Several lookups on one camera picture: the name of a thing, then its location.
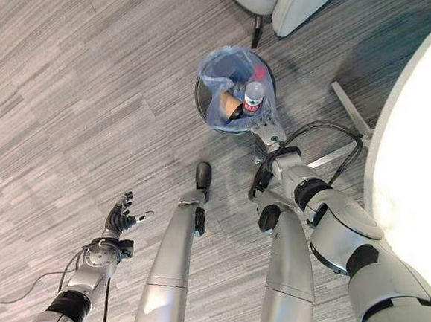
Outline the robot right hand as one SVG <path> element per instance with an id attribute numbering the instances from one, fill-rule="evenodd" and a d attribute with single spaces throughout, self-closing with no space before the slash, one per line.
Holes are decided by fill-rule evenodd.
<path id="1" fill-rule="evenodd" d="M 251 132 L 257 135 L 265 146 L 272 146 L 287 140 L 282 125 L 272 118 L 261 118 L 255 121 Z"/>

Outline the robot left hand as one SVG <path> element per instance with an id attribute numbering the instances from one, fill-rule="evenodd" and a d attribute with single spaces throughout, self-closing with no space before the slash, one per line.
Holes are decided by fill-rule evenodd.
<path id="1" fill-rule="evenodd" d="M 151 219 L 155 212 L 145 211 L 139 215 L 130 215 L 129 208 L 133 200 L 133 192 L 126 192 L 116 201 L 106 218 L 102 237 L 119 239 L 120 235 L 134 226 Z"/>

